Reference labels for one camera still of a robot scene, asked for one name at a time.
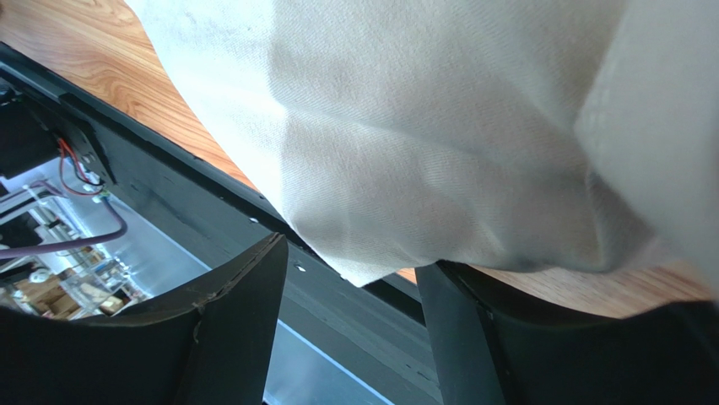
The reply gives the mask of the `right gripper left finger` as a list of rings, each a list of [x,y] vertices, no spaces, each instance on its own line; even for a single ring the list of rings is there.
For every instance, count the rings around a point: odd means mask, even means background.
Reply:
[[[4,404],[259,404],[289,247],[272,234],[113,317],[1,311]]]

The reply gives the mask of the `beige t shirt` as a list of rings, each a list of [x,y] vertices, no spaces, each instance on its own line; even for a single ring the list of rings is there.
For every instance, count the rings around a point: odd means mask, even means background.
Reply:
[[[718,285],[715,1],[131,1],[198,120],[363,286],[440,260]]]

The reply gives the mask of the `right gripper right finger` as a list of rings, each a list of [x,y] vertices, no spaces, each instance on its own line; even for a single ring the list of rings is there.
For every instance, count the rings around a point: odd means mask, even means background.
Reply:
[[[416,272],[446,404],[715,404],[718,310],[625,319],[549,303],[453,262]]]

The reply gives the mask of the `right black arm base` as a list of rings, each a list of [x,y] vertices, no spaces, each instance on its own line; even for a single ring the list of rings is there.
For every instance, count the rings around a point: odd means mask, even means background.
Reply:
[[[11,179],[60,155],[66,143],[99,184],[115,184],[99,116],[68,95],[52,100],[30,87],[1,82],[1,176]]]

